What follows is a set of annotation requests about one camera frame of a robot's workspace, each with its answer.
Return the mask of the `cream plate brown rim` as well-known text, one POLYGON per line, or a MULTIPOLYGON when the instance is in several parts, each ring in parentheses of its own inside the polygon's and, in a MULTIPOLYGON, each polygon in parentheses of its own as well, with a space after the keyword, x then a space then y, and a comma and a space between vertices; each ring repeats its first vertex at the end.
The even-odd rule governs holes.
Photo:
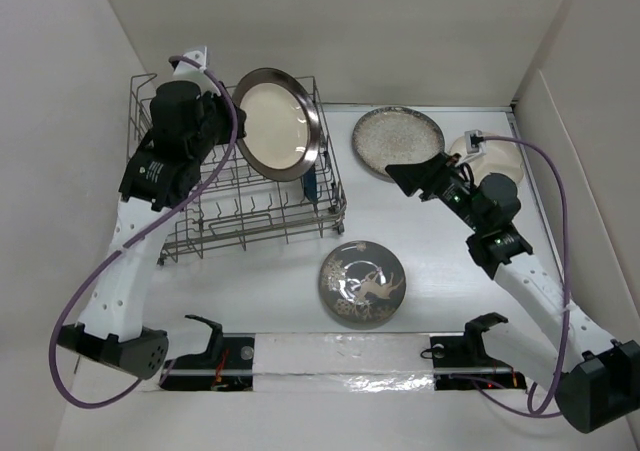
POLYGON ((272 181, 290 182, 309 171, 320 151, 319 112, 301 83, 275 68, 247 73, 232 99, 246 114, 238 148, 247 163, 272 181))

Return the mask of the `blue leaf shaped plate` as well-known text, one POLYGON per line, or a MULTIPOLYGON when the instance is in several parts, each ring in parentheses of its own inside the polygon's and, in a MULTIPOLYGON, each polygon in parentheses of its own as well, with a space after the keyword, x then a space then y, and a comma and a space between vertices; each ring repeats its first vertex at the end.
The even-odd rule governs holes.
POLYGON ((316 169, 314 166, 310 167, 303 174, 301 177, 301 184, 305 199, 316 205, 318 203, 318 185, 316 169))

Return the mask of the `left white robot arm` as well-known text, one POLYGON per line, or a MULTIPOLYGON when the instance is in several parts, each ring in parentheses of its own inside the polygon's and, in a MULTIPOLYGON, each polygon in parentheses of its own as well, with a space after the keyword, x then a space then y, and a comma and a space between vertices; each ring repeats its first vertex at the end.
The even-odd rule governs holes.
POLYGON ((137 380, 152 378, 176 344, 143 323, 143 308, 161 250, 182 210, 206 188, 205 159, 217 146, 231 150, 242 112, 221 85, 203 90, 174 80, 149 104, 151 124, 129 158, 119 185, 117 219, 107 257, 76 291, 91 294, 73 324, 72 303, 58 318, 49 344, 52 377, 64 348, 137 380))

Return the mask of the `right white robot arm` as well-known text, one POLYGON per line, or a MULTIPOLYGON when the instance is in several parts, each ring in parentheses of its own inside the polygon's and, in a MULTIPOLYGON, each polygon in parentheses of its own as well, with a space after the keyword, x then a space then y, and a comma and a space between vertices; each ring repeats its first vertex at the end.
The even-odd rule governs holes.
POLYGON ((546 390, 576 430, 592 432, 639 408, 639 345, 621 342, 567 296, 513 224, 521 208, 515 182, 490 173, 480 182, 457 157, 440 153, 386 171, 407 196, 439 199, 470 227, 474 263, 508 292, 548 339, 525 335, 508 318, 489 313, 468 322, 462 352, 474 364, 490 358, 513 366, 546 390))

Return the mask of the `cream divided dish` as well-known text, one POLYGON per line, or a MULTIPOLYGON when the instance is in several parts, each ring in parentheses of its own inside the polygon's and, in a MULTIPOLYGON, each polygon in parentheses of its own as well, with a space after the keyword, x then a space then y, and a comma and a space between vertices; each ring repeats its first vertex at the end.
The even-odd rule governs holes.
POLYGON ((469 153, 465 137, 456 139, 450 146, 450 155, 459 154, 467 162, 478 185, 492 173, 502 174, 519 184, 524 177, 524 164, 517 146, 511 142, 489 140, 481 143, 479 149, 469 153))

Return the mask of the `speckled round plate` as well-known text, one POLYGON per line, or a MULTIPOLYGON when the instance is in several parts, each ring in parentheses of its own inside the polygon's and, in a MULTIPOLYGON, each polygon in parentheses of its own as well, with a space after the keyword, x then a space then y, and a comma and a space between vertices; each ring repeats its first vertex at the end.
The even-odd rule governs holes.
POLYGON ((418 164, 444 151, 438 124, 424 113, 403 106, 386 106, 365 113, 352 132, 352 148, 376 177, 388 181, 389 164, 418 164))

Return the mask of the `grey deer pattern plate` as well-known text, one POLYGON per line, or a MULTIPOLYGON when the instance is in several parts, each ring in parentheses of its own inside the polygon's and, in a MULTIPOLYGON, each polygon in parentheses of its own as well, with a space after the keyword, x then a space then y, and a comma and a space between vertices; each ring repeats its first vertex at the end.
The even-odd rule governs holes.
POLYGON ((322 304, 349 326, 371 328, 389 321, 402 305, 406 289, 400 260, 388 248, 371 241, 336 247, 319 270, 322 304))

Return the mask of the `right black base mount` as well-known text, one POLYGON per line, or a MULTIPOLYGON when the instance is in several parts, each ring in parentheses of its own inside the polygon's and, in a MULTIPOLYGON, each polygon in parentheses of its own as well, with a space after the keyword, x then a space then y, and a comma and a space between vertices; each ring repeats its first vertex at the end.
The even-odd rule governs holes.
POLYGON ((488 313, 467 322, 461 333, 429 338, 420 357, 430 361, 437 391, 527 390, 525 377, 486 353, 483 334, 507 318, 488 313))

